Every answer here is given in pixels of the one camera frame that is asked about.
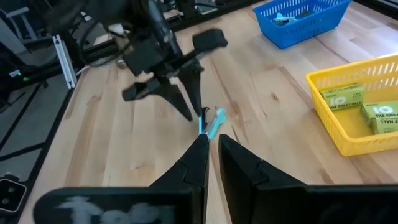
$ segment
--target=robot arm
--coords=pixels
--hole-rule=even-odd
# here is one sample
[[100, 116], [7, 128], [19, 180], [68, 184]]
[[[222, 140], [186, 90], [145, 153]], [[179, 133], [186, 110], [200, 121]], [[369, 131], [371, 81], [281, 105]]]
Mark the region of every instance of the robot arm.
[[134, 83], [123, 91], [125, 101], [158, 95], [191, 121], [192, 115], [181, 91], [169, 81], [178, 77], [197, 116], [201, 116], [200, 74], [203, 68], [199, 59], [218, 47], [227, 46], [221, 30], [210, 29], [194, 35], [195, 49], [184, 55], [154, 0], [64, 0], [48, 15], [48, 30], [57, 33], [65, 29], [80, 11], [105, 27], [117, 23], [125, 29], [128, 27], [130, 32], [126, 37], [131, 47], [123, 49], [124, 62], [135, 76], [153, 72], [154, 76], [148, 81]]

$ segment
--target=wooden table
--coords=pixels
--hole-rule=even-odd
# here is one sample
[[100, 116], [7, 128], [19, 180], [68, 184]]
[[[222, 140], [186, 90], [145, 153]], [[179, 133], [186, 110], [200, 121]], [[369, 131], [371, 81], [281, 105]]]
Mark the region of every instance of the wooden table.
[[[398, 52], [398, 22], [352, 3], [337, 29], [279, 50], [261, 34], [252, 8], [177, 33], [185, 52], [191, 36], [210, 27], [229, 41], [201, 61], [203, 105], [228, 115], [219, 133], [307, 184], [397, 182], [398, 151], [339, 154], [313, 110], [305, 75]], [[159, 97], [124, 102], [121, 91], [134, 79], [115, 64], [82, 75], [19, 223], [32, 223], [34, 203], [52, 189], [148, 186], [188, 149], [197, 123]], [[210, 144], [207, 224], [231, 222], [217, 142]]]

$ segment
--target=yellow basket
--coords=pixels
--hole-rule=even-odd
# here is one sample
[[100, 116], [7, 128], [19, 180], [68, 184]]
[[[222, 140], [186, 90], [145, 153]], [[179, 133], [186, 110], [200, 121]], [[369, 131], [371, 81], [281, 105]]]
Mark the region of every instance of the yellow basket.
[[374, 135], [360, 107], [331, 111], [319, 91], [361, 83], [365, 103], [398, 100], [398, 55], [309, 73], [312, 101], [323, 125], [343, 156], [398, 148], [398, 132]]

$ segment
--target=green cardboard box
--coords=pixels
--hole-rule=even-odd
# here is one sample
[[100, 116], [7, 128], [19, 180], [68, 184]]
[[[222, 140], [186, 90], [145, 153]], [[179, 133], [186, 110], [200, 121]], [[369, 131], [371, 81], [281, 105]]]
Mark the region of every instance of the green cardboard box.
[[374, 134], [398, 131], [398, 117], [374, 118], [371, 127]]
[[398, 101], [363, 103], [361, 115], [367, 125], [370, 125], [374, 118], [398, 117]]
[[365, 88], [360, 84], [353, 84], [321, 91], [320, 94], [331, 110], [339, 110], [351, 106], [360, 106], [363, 102]]

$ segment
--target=wood grain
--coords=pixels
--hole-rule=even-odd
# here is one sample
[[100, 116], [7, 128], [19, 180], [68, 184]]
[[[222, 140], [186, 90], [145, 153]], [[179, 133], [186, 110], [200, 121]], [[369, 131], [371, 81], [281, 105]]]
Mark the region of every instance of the wood grain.
[[[229, 41], [201, 61], [203, 104], [227, 112], [219, 133], [308, 184], [397, 182], [398, 151], [339, 154], [312, 108], [305, 75], [396, 53], [398, 22], [352, 3], [336, 29], [280, 50], [261, 34], [253, 7], [177, 33], [184, 52], [193, 34], [210, 27], [223, 29]], [[121, 91], [135, 79], [113, 63], [82, 75], [19, 223], [32, 223], [34, 203], [52, 189], [148, 186], [191, 145], [196, 122], [163, 99], [123, 101]], [[210, 144], [208, 224], [231, 223], [217, 141]]]

